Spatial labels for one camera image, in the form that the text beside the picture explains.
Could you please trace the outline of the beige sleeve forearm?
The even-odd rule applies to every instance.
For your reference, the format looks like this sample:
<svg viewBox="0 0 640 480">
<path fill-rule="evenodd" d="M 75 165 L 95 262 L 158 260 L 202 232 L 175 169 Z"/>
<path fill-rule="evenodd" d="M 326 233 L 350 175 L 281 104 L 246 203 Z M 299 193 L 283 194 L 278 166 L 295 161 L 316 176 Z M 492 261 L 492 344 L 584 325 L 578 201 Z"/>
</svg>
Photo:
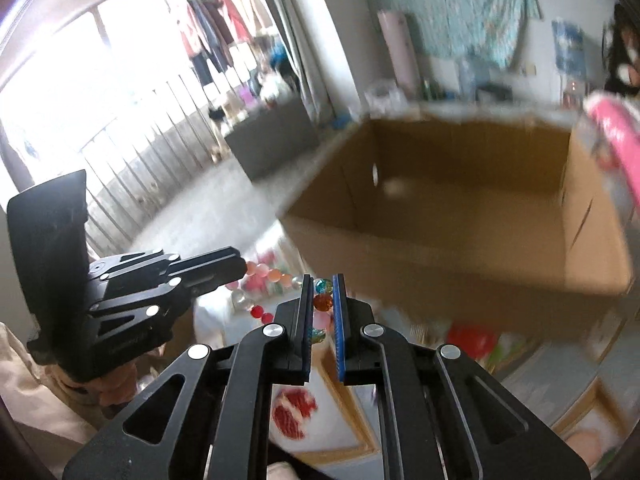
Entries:
<svg viewBox="0 0 640 480">
<path fill-rule="evenodd" d="M 1 397 L 26 442 L 55 478 L 107 423 L 98 408 L 70 400 L 24 344 L 1 326 Z"/>
</svg>

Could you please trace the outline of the left hand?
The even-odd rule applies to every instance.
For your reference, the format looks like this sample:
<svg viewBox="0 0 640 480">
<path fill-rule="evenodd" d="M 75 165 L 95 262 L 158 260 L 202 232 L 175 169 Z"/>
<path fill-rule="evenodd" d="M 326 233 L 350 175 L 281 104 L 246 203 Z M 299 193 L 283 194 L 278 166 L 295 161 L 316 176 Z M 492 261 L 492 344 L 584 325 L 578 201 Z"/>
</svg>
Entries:
<svg viewBox="0 0 640 480">
<path fill-rule="evenodd" d="M 138 393 L 138 369 L 134 361 L 90 382 L 78 382 L 58 365 L 47 365 L 44 369 L 70 400 L 85 408 L 98 408 L 105 418 L 113 418 Z"/>
</svg>

